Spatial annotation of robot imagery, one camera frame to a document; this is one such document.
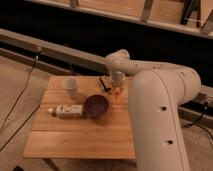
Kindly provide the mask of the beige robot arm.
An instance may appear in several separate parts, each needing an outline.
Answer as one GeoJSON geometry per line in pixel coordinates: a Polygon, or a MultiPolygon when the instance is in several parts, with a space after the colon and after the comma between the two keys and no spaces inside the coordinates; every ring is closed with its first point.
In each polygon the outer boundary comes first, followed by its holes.
{"type": "Polygon", "coordinates": [[[201,91],[198,72],[168,62],[132,60],[121,49],[105,57],[110,81],[128,86],[128,112],[138,171],[191,171],[178,107],[201,91]]]}

